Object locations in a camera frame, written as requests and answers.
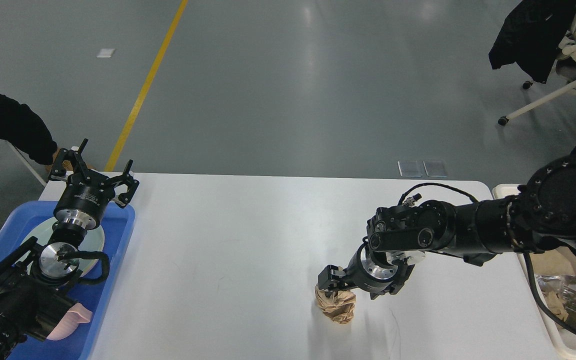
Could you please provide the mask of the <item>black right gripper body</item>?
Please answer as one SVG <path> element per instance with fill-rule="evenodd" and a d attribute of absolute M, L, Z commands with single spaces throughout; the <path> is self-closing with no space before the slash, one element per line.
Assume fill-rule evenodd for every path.
<path fill-rule="evenodd" d="M 345 268 L 356 285 L 368 293 L 378 293 L 390 285 L 405 285 L 412 275 L 414 264 L 396 260 L 394 265 L 379 265 L 366 244 L 361 244 Z"/>

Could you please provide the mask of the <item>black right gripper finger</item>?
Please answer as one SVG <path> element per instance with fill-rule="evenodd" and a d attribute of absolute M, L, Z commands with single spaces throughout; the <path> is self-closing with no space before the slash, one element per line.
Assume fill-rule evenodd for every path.
<path fill-rule="evenodd" d="M 403 288 L 403 285 L 389 285 L 386 289 L 380 292 L 370 292 L 370 300 L 375 300 L 380 296 L 391 295 L 395 296 Z"/>
<path fill-rule="evenodd" d="M 356 285 L 347 269 L 329 264 L 317 276 L 317 289 L 324 292 L 350 291 Z"/>

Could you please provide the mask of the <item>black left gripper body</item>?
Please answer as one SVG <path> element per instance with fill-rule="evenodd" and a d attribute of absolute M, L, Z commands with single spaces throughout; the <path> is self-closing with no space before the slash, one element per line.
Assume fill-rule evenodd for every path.
<path fill-rule="evenodd" d="M 67 184 L 54 209 L 54 217 L 60 223 L 75 224 L 86 231 L 101 225 L 106 207 L 115 197 L 108 188 Z"/>

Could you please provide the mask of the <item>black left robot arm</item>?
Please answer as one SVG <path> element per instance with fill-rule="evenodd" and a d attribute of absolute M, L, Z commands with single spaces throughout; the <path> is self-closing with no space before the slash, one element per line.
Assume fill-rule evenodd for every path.
<path fill-rule="evenodd" d="M 56 202 L 27 202 L 0 230 L 0 360 L 85 360 L 96 342 L 134 228 L 133 160 L 115 176 L 62 148 Z"/>

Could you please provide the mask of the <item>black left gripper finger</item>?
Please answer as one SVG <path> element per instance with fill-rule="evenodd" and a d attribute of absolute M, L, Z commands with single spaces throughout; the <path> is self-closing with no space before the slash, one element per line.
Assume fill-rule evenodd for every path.
<path fill-rule="evenodd" d="M 140 185 L 139 180 L 131 172 L 133 163 L 134 161 L 129 159 L 119 175 L 103 181 L 104 195 L 119 208 L 126 208 L 130 204 Z"/>
<path fill-rule="evenodd" d="M 85 183 L 91 182 L 93 170 L 87 166 L 82 157 L 83 150 L 88 142 L 89 139 L 84 138 L 77 149 L 58 149 L 54 157 L 54 162 L 50 167 L 50 171 L 48 171 L 48 180 L 67 182 L 66 174 L 68 170 L 64 167 L 64 163 L 68 162 L 72 168 L 72 175 L 81 174 Z"/>

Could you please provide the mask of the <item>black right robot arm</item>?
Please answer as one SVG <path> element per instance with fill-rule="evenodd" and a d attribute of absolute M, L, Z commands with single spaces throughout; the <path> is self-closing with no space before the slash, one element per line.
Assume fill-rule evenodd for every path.
<path fill-rule="evenodd" d="M 540 300 L 530 254 L 565 246 L 576 256 L 576 154 L 540 168 L 518 194 L 455 206 L 411 190 L 393 207 L 379 207 L 366 236 L 345 268 L 327 265 L 318 275 L 323 296 L 361 289 L 372 299 L 395 295 L 427 252 L 482 266 L 496 255 L 524 255 L 530 291 L 538 307 L 560 323 Z"/>

